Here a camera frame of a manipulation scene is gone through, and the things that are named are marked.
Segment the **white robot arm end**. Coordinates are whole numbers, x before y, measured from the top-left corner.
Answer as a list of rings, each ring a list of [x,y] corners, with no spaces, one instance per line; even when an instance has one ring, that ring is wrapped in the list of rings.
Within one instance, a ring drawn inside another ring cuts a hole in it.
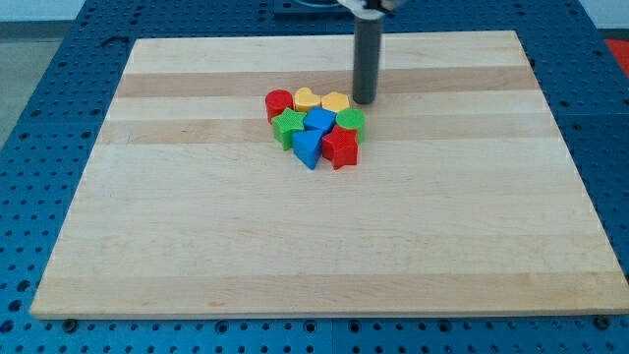
[[[362,20],[378,20],[402,7],[408,0],[337,0],[355,17]]]

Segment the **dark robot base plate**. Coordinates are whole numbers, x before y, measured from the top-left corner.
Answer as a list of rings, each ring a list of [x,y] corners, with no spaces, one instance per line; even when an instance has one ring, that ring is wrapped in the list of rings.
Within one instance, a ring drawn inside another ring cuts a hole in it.
[[[275,18],[333,17],[349,15],[350,11],[337,0],[271,0]]]

